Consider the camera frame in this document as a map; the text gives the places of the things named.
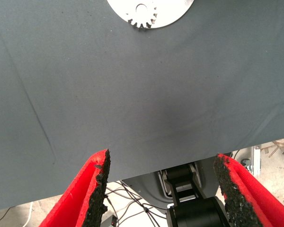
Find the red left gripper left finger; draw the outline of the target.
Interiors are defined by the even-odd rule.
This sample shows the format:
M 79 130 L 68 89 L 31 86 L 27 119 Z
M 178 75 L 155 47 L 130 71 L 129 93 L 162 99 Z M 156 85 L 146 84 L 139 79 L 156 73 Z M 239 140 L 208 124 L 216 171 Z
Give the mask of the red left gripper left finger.
M 41 227 L 99 227 L 103 214 L 110 152 L 99 151 L 86 161 Z

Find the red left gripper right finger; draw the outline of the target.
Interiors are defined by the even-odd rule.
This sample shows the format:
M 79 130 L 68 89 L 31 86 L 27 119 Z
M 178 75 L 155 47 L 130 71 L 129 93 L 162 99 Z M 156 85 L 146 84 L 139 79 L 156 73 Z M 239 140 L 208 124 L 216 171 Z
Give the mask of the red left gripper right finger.
M 234 227 L 284 227 L 284 205 L 235 159 L 214 161 L 229 222 Z

